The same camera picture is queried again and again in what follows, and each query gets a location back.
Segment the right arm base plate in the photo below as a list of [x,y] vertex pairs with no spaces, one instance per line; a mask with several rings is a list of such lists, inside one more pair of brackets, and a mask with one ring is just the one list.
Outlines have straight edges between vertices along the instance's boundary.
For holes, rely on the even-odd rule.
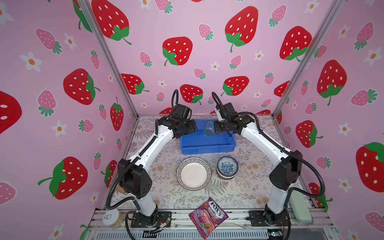
[[290,218],[286,211],[280,214],[264,211],[249,211],[247,221],[251,222],[253,227],[288,227],[291,225]]

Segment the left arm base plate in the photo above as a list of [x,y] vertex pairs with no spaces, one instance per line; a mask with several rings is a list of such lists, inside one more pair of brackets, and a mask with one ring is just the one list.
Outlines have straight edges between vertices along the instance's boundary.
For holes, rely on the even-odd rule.
[[131,217],[131,228],[157,228],[160,225],[165,224],[164,227],[171,226],[172,212],[159,211],[154,212],[151,217],[144,216],[140,213],[134,213]]

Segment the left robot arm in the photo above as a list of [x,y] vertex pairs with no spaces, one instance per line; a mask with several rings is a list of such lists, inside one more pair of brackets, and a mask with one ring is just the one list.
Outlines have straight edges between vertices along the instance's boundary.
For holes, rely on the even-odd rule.
[[179,91],[172,95],[172,111],[169,115],[155,120],[155,131],[142,148],[128,160],[118,163],[118,176],[108,193],[106,209],[113,210],[127,201],[133,201],[138,212],[154,218],[158,207],[150,190],[152,179],[149,170],[155,158],[173,139],[179,139],[198,131],[196,122],[191,119],[192,110],[179,104]]

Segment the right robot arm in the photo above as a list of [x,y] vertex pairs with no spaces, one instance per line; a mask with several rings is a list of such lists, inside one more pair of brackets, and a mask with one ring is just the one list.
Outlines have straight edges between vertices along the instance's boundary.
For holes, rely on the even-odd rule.
[[[273,184],[270,201],[265,206],[264,220],[270,226],[275,226],[281,219],[289,219],[287,210],[288,201],[292,192],[297,191],[311,198],[319,198],[325,193],[325,182],[320,173],[310,163],[302,159],[300,152],[293,152],[273,140],[260,127],[257,116],[253,113],[228,113],[216,109],[218,120],[214,122],[216,133],[232,132],[248,139],[259,148],[273,163],[275,168],[269,178]],[[294,183],[301,173],[302,164],[308,166],[319,180],[318,194],[305,192]]]

